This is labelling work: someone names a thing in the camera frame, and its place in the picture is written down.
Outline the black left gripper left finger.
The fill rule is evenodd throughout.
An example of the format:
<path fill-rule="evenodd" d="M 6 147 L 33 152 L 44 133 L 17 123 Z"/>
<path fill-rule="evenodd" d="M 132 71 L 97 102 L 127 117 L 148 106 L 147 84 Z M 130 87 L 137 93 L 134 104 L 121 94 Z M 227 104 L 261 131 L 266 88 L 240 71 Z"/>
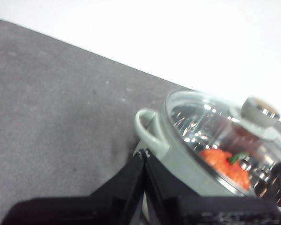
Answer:
<path fill-rule="evenodd" d="M 88 196 L 34 198 L 15 204 L 4 225 L 128 225 L 142 199 L 145 151 L 136 153 Z"/>

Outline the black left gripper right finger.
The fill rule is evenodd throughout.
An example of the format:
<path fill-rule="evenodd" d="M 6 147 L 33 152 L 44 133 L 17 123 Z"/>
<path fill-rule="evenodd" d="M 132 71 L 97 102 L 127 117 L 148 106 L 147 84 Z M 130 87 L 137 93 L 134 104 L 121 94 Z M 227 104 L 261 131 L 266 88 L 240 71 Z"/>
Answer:
<path fill-rule="evenodd" d="M 162 225 L 281 225 L 274 203 L 256 197 L 201 196 L 144 152 L 147 202 Z"/>

